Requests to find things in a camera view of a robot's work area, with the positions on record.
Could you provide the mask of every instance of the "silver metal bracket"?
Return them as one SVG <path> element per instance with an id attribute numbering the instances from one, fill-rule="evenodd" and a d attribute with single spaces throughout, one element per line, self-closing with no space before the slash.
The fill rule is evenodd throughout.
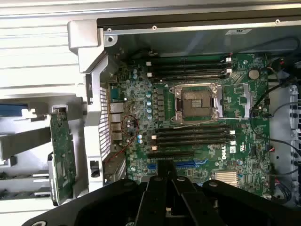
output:
<path id="1" fill-rule="evenodd" d="M 78 56 L 79 72 L 91 73 L 104 52 L 103 29 L 97 29 L 96 20 L 70 21 L 67 28 L 69 50 Z"/>

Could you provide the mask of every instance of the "green circuit board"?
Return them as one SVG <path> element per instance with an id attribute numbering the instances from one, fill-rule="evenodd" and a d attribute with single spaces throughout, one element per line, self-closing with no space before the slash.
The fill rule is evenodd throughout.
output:
<path id="1" fill-rule="evenodd" d="M 189 56 L 153 58 L 151 63 L 178 63 L 186 64 L 196 61 L 218 60 L 221 56 Z M 260 156 L 266 149 L 266 141 L 257 137 L 251 130 L 249 109 L 246 108 L 246 89 L 250 96 L 251 106 L 263 95 L 268 88 L 268 74 L 265 70 L 267 59 L 264 55 L 237 54 L 232 56 L 232 73 L 226 79 L 208 81 L 154 81 L 148 77 L 147 60 L 135 60 L 131 64 L 124 64 L 116 73 L 118 82 L 110 83 L 111 103 L 124 102 L 124 112 L 121 121 L 127 115 L 138 119 L 140 138 L 127 148 L 127 175 L 137 182 L 143 176 L 156 174 L 154 166 L 158 159 L 148 158 L 147 154 L 153 152 L 152 135 L 159 128 L 179 127 L 171 119 L 175 116 L 175 97 L 170 88 L 179 84 L 196 84 L 214 82 L 222 87 L 223 119 L 215 120 L 204 125 L 225 125 L 235 131 L 235 143 L 208 145 L 167 146 L 160 148 L 161 152 L 193 151 L 194 156 L 169 157 L 174 162 L 194 161 L 193 167 L 176 167 L 178 175 L 187 176 L 192 182 L 202 185 L 205 181 L 214 178 L 216 173 L 237 172 L 238 186 L 251 193 L 263 196 L 269 193 L 269 178 L 261 169 L 269 167 L 269 157 L 259 163 Z M 250 70 L 256 68 L 260 76 L 251 79 Z M 206 87 L 187 86 L 183 90 L 206 90 Z M 269 104 L 264 100 L 260 108 L 255 109 L 254 126 L 258 133 L 269 136 L 269 121 L 262 118 L 263 113 L 269 112 Z M 186 117 L 186 121 L 205 121 L 208 116 Z M 123 134 L 122 145 L 127 145 L 128 137 Z"/>
<path id="2" fill-rule="evenodd" d="M 53 145 L 51 165 L 55 180 L 52 183 L 55 187 L 52 199 L 55 205 L 61 205 L 72 194 L 76 177 L 73 138 L 66 112 L 50 114 L 50 131 Z"/>

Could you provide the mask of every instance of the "black cable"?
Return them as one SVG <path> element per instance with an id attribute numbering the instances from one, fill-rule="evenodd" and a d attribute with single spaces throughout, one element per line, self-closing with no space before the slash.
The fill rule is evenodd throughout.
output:
<path id="1" fill-rule="evenodd" d="M 261 170 L 262 173 L 264 173 L 264 174 L 266 174 L 266 175 L 268 175 L 270 177 L 286 177 L 286 176 L 291 175 L 291 174 L 293 174 L 293 173 L 295 173 L 295 172 L 297 172 L 299 170 L 299 169 L 295 169 L 293 171 L 290 171 L 290 172 L 287 172 L 287 173 L 280 173 L 280 174 L 274 174 L 274 173 L 268 173 L 268 172 L 266 172 L 263 168 L 261 168 L 261 165 L 260 165 L 260 163 L 262 162 L 262 160 L 265 157 L 266 153 L 267 153 L 267 151 L 264 152 L 262 154 L 262 156 L 258 160 L 259 169 Z"/>
<path id="2" fill-rule="evenodd" d="M 290 189 L 288 189 L 287 186 L 285 186 L 285 184 L 278 181 L 275 187 L 279 188 L 279 190 L 282 192 L 282 194 L 284 196 L 284 199 L 274 198 L 274 200 L 273 200 L 274 202 L 277 202 L 278 204 L 285 204 L 291 200 L 292 192 Z"/>
<path id="3" fill-rule="evenodd" d="M 289 144 L 288 142 L 285 142 L 285 141 L 282 141 L 282 140 L 277 140 L 277 139 L 271 139 L 271 138 L 264 137 L 264 136 L 258 134 L 258 133 L 255 131 L 255 129 L 254 129 L 254 127 L 253 127 L 253 124 L 252 124 L 252 117 L 253 117 L 253 110 L 254 110 L 254 108 L 257 107 L 257 106 L 260 104 L 260 102 L 261 102 L 261 101 L 262 101 L 262 100 L 263 100 L 270 92 L 272 92 L 272 91 L 278 89 L 279 87 L 282 87 L 282 86 L 285 87 L 286 85 L 288 85 L 288 84 L 290 84 L 290 83 L 295 83 L 295 78 L 294 78 L 294 77 L 288 77 L 283 83 L 278 84 L 278 85 L 276 85 L 276 86 L 274 86 L 274 87 L 268 89 L 268 90 L 267 90 L 267 91 L 266 91 L 266 92 L 265 92 L 265 93 L 264 93 L 264 94 L 256 101 L 255 105 L 254 105 L 253 108 L 251 109 L 249 121 L 250 121 L 250 127 L 251 127 L 251 130 L 255 133 L 255 135 L 257 135 L 257 136 L 260 137 L 260 138 L 267 139 L 267 140 L 269 140 L 269 141 L 273 141 L 273 142 L 277 142 L 277 143 L 281 143 L 281 144 L 288 145 L 288 146 L 290 146 L 291 148 L 293 148 L 293 149 L 298 153 L 298 155 L 301 157 L 301 151 L 300 151 L 298 148 L 294 147 L 293 145 Z"/>
<path id="4" fill-rule="evenodd" d="M 252 49 L 255 49 L 255 48 L 258 48 L 258 47 L 266 46 L 266 45 L 269 45 L 269 44 L 272 44 L 272 43 L 275 43 L 275 42 L 284 41 L 284 40 L 294 40 L 296 42 L 296 48 L 292 52 L 290 52 L 289 56 L 294 55 L 295 52 L 297 52 L 300 48 L 300 40 L 296 36 L 286 36 L 286 37 L 283 37 L 283 38 L 278 38 L 278 39 L 273 39 L 273 40 L 270 40 L 270 41 L 266 41 L 266 42 L 263 42 L 261 44 L 257 44 L 257 45 L 254 45 L 254 46 L 241 48 L 241 49 L 238 49 L 238 50 L 234 51 L 233 54 L 245 52 L 247 50 L 252 50 Z"/>

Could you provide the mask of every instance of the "heatsink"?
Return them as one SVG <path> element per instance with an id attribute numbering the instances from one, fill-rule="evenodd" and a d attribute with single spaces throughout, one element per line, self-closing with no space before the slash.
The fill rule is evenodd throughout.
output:
<path id="1" fill-rule="evenodd" d="M 235 170 L 218 171 L 215 173 L 215 179 L 239 188 L 238 173 Z"/>

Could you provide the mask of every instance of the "red wire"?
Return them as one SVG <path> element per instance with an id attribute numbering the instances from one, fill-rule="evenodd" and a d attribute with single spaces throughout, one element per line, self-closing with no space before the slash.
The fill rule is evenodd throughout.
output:
<path id="1" fill-rule="evenodd" d="M 120 153 L 124 152 L 124 151 L 127 149 L 127 147 L 129 147 L 129 146 L 133 143 L 133 141 L 136 139 L 136 137 L 138 136 L 138 131 L 139 131 L 139 122 L 138 122 L 138 120 L 137 120 L 134 116 L 132 116 L 132 115 L 126 115 L 126 116 L 124 116 L 123 121 L 124 121 L 124 119 L 127 118 L 127 117 L 133 117 L 133 118 L 136 120 L 136 122 L 137 122 L 137 131 L 136 131 L 136 134 L 135 134 L 135 136 L 130 140 L 130 142 L 129 142 L 125 147 L 123 147 L 119 152 L 117 152 L 117 153 L 114 154 L 111 158 L 109 158 L 109 159 L 105 162 L 105 164 L 107 164 L 109 161 L 111 161 L 113 158 L 115 158 L 115 157 L 116 157 L 117 155 L 119 155 Z"/>

